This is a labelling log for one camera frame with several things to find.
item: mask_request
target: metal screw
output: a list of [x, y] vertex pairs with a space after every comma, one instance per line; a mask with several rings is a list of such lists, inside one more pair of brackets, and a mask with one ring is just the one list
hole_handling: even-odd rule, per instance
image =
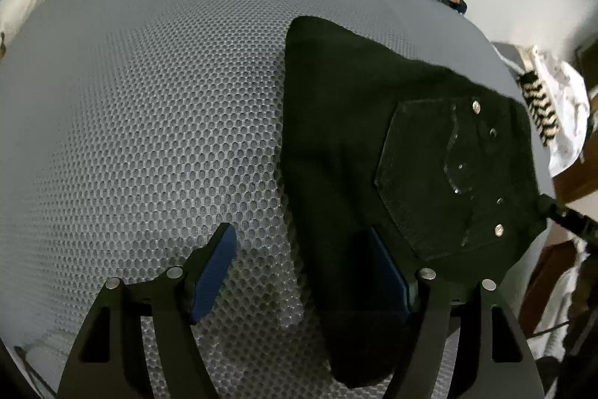
[[171, 279], [178, 279], [183, 275], [183, 269], [180, 267], [171, 267], [168, 271], [166, 271], [166, 275]]
[[422, 267], [419, 270], [419, 275], [422, 279], [432, 281], [436, 277], [436, 271], [434, 269], [430, 269], [429, 267]]
[[484, 279], [482, 281], [482, 287], [487, 291], [494, 291], [496, 289], [496, 283], [491, 279]]
[[106, 286], [108, 289], [116, 289], [119, 284], [120, 284], [119, 278], [111, 277], [110, 279], [106, 280], [106, 282], [104, 283], [104, 286]]

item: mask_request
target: metal rivet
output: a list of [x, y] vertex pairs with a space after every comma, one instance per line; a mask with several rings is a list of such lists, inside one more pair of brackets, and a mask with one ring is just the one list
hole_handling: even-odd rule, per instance
[[180, 267], [171, 267], [168, 271], [166, 271], [166, 275], [171, 279], [178, 279], [183, 275], [183, 269]]
[[482, 281], [482, 287], [487, 291], [494, 291], [496, 289], [496, 283], [491, 279], [484, 279]]
[[104, 283], [104, 286], [106, 286], [108, 289], [116, 289], [119, 284], [120, 284], [119, 278], [111, 277], [110, 279], [106, 280], [106, 282]]
[[436, 277], [436, 271], [434, 269], [430, 269], [429, 267], [423, 267], [419, 270], [419, 275], [422, 279], [431, 281]]

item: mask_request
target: gray mesh fabric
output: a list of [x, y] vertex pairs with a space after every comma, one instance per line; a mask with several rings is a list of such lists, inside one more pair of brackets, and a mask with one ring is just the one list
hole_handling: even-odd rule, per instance
[[[50, 385], [107, 277], [156, 276], [227, 221], [238, 258], [194, 329], [222, 397], [382, 396], [331, 378], [287, 211], [283, 55], [298, 15], [520, 98], [483, 35], [433, 0], [48, 0], [0, 64], [0, 335]], [[515, 308], [541, 246], [503, 283]]]

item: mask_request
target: blue gripper pad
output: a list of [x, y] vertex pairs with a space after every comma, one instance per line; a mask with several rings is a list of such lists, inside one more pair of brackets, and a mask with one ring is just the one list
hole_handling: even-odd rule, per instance
[[237, 234], [232, 225], [228, 225], [195, 283], [193, 303], [189, 310], [193, 323], [197, 323], [211, 311], [226, 271], [236, 254]]
[[396, 313], [403, 323], [407, 321], [411, 311], [408, 305], [408, 287], [388, 253], [380, 236], [373, 228], [368, 233], [368, 251], [372, 269], [372, 284], [377, 305]]

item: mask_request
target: black cable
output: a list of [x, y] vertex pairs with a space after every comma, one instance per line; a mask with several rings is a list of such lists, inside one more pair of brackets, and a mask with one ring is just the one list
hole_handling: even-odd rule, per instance
[[27, 352], [25, 352], [25, 350], [18, 346], [14, 347], [14, 352], [23, 362], [23, 365], [25, 366], [25, 370], [27, 371], [27, 375], [29, 376], [29, 379], [31, 379], [31, 382], [35, 385], [35, 377], [35, 379], [37, 379], [41, 383], [41, 385], [43, 385], [44, 388], [48, 392], [50, 392], [50, 395], [56, 399], [56, 391], [52, 387], [50, 387], [50, 385], [44, 380], [44, 378], [40, 374], [38, 374], [37, 370], [35, 370], [35, 368], [33, 368], [31, 364], [29, 364], [29, 362], [27, 361]]
[[556, 326], [553, 326], [552, 328], [545, 329], [544, 331], [539, 331], [537, 333], [534, 333], [532, 336], [530, 336], [530, 338], [536, 338], [536, 337], [539, 337], [541, 335], [546, 335], [546, 333], [550, 333], [551, 331], [554, 331], [556, 329], [562, 328], [563, 326], [570, 325], [572, 322], [573, 322], [572, 319], [564, 321], [560, 325], [556, 325]]

